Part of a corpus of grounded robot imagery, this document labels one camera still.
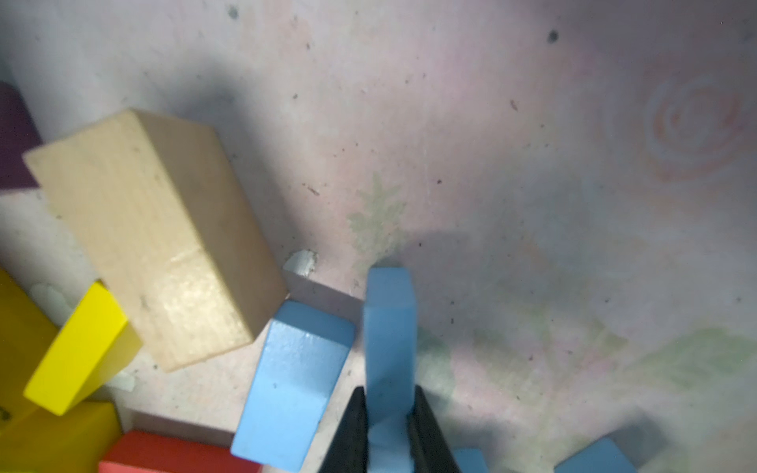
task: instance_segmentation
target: wood grain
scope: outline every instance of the wood grain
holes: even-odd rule
[[[163,370],[251,343],[285,299],[209,126],[126,110],[24,159]]]

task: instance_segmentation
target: yellow block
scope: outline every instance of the yellow block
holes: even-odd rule
[[[111,403],[81,403],[62,417],[37,409],[0,436],[0,473],[97,473],[120,436]]]
[[[23,387],[58,329],[0,269],[0,434],[37,408]]]
[[[96,282],[53,341],[23,395],[63,415],[124,369],[141,346],[116,300]]]

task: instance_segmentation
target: table surface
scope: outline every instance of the table surface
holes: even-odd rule
[[[0,2],[44,140],[125,107],[209,123],[277,260],[317,252],[296,297],[359,321],[366,269],[409,268],[419,382],[499,473],[613,431],[643,472],[752,471],[755,28],[736,0]],[[97,278],[40,191],[0,196],[0,264],[71,303]],[[259,352],[142,352],[113,396],[227,441]]]

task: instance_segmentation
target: red block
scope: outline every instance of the red block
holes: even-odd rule
[[[131,431],[100,461],[99,473],[260,473],[261,465],[229,449]]]

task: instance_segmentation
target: light blue block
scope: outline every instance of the light blue block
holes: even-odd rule
[[[605,437],[557,465],[555,473],[636,473],[636,468]]]
[[[452,452],[460,473],[489,473],[484,454],[477,448],[459,448]]]
[[[368,429],[367,473],[413,473],[407,417],[393,415]]]
[[[373,426],[393,415],[408,415],[415,402],[418,316],[406,269],[370,269],[363,333],[366,407]]]
[[[299,471],[355,338],[355,326],[286,301],[271,321],[232,455]]]

